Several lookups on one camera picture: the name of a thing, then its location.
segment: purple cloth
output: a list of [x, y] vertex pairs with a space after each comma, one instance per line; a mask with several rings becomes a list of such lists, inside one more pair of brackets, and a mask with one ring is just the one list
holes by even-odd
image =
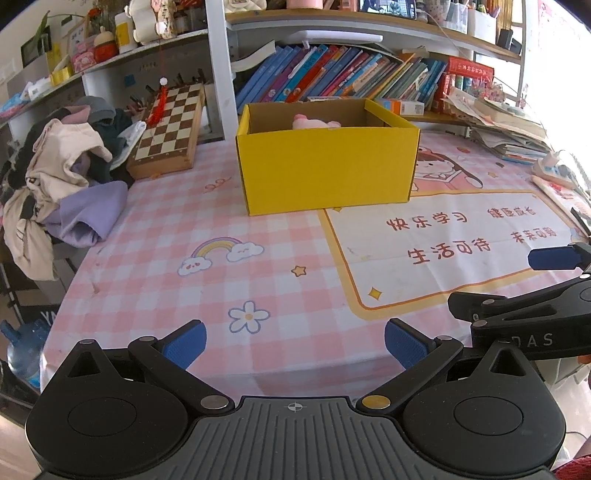
[[73, 247], [92, 247], [107, 239], [127, 203], [127, 184], [112, 181], [64, 198], [45, 219], [47, 232]]

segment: photo frame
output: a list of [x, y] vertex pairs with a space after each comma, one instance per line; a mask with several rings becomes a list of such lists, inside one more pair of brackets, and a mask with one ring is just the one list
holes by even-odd
[[82, 18], [67, 35], [67, 52], [72, 56], [76, 52], [76, 45], [82, 43], [88, 32], [88, 17]]
[[21, 46], [22, 68], [32, 63], [44, 53], [51, 51], [53, 48], [51, 45], [51, 31], [49, 26], [43, 30], [37, 45], [33, 44], [34, 40], [35, 37], [33, 36]]

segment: desk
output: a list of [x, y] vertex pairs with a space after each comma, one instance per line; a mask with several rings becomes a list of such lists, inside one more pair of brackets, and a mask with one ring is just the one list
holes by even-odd
[[109, 239], [90, 249], [47, 341], [42, 385], [78, 340], [120, 348], [197, 318], [207, 347], [189, 371], [235, 400], [355, 398], [402, 370], [384, 346], [391, 316], [468, 343], [449, 291], [515, 296], [576, 275], [528, 268], [531, 248], [565, 245], [576, 228], [525, 168], [460, 137], [421, 135], [409, 203], [260, 217], [246, 215], [233, 142], [196, 155], [191, 171], [134, 185]]

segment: blue gripper pad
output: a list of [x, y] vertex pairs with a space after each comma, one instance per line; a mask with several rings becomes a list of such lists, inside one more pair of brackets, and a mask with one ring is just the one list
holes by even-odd
[[194, 320], [162, 339], [162, 343], [162, 354], [186, 370], [205, 350], [207, 330], [204, 324]]
[[407, 370], [429, 353], [427, 345], [392, 322], [386, 323], [384, 341], [390, 355]]
[[533, 270], [574, 270], [581, 262], [580, 254], [572, 247], [537, 248], [527, 256]]

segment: small box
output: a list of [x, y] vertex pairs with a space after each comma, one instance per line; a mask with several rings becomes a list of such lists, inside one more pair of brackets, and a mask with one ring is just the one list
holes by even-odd
[[65, 82], [67, 79], [69, 79], [73, 75], [74, 75], [74, 69], [72, 68], [71, 65], [68, 65], [67, 67], [65, 67], [61, 70], [58, 70], [57, 72], [53, 72], [50, 75], [51, 84], [54, 87], [57, 87], [59, 84]]
[[422, 102], [414, 102], [412, 100], [392, 100], [386, 98], [380, 98], [376, 100], [376, 102], [396, 115], [421, 116], [425, 114], [425, 104]]
[[496, 44], [496, 18], [476, 9], [468, 10], [468, 35]]
[[[203, 111], [203, 85], [169, 89], [166, 102], [162, 120], [146, 129], [129, 154], [127, 170], [135, 180], [193, 168]], [[145, 110], [144, 122], [157, 103], [158, 98]]]
[[[297, 113], [341, 127], [293, 130]], [[248, 213], [407, 202], [419, 134], [367, 99], [247, 105], [236, 149]]]

